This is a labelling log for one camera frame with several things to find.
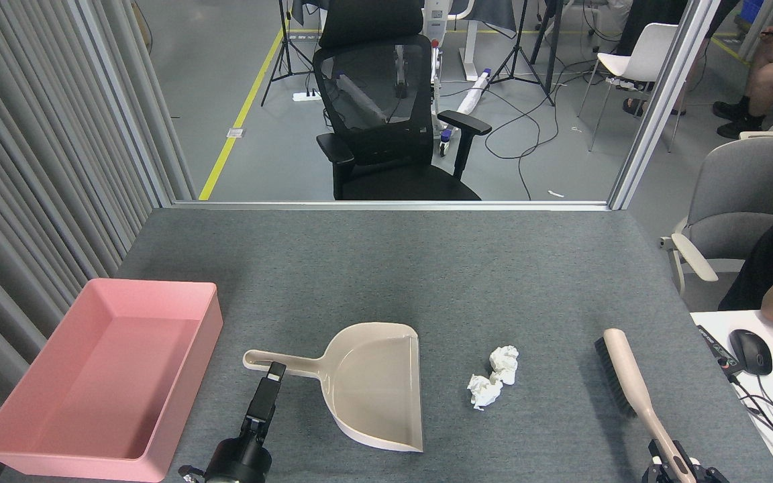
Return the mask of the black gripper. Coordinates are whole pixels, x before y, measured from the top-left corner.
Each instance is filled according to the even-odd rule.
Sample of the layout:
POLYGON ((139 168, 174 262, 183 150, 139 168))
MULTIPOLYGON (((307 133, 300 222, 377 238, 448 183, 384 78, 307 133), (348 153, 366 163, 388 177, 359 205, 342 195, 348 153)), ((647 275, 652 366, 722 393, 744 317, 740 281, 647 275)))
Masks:
POLYGON ((206 482, 266 482, 272 459, 266 440, 287 366, 273 362, 262 377, 242 423, 242 435, 218 444, 205 470, 206 482))

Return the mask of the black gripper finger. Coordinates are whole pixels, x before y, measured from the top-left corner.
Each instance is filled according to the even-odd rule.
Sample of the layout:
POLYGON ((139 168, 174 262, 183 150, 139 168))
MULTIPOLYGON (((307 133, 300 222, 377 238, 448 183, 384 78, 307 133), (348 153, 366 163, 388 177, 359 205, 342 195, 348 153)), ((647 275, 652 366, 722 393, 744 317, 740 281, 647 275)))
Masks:
POLYGON ((647 482, 677 482, 677 474, 672 467, 672 460, 662 451, 657 439, 648 444, 652 462, 641 477, 642 483, 647 482))
POLYGON ((690 458, 683 446, 680 446, 680 454, 697 482, 728 482, 728 479, 717 468, 705 467, 695 458, 690 458))

